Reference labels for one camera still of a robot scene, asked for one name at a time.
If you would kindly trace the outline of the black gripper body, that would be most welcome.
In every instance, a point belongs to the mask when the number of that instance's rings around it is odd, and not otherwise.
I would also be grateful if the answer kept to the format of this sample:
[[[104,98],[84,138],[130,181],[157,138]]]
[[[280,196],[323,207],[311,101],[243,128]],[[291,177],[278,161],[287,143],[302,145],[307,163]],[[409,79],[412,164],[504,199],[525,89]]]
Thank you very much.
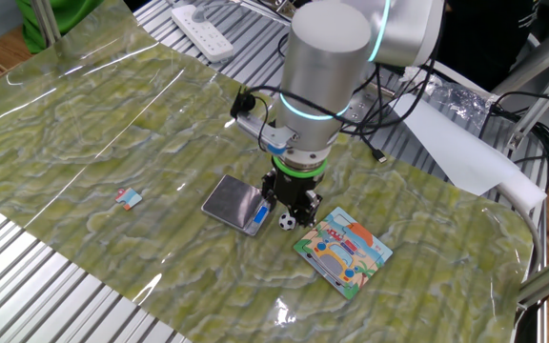
[[[278,171],[274,182],[274,195],[280,203],[290,209],[315,209],[322,200],[315,192],[322,179],[322,174],[298,178]]]

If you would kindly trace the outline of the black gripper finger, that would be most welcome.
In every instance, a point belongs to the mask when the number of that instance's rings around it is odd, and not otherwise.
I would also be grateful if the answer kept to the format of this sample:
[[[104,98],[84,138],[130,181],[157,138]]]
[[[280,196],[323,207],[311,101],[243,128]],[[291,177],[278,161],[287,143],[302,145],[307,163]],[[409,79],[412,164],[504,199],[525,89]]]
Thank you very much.
[[[321,200],[322,196],[313,190],[305,191],[299,196],[295,204],[295,219],[299,226],[312,227],[315,224]]]
[[[277,202],[275,197],[275,177],[275,170],[267,172],[262,177],[261,195],[268,203],[269,212],[272,212],[275,209]]]

